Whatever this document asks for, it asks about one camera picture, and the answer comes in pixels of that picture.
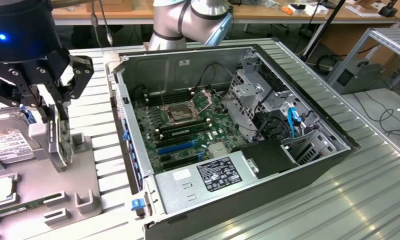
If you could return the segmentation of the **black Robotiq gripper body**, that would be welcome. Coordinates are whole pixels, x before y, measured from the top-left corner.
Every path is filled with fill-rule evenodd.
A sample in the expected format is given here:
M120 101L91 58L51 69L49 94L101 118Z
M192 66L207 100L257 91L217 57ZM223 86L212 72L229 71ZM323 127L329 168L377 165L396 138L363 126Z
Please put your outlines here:
M0 0L0 80L11 80L9 69L20 70L33 85L47 79L36 73L44 68L55 83L71 62L56 31L49 0Z

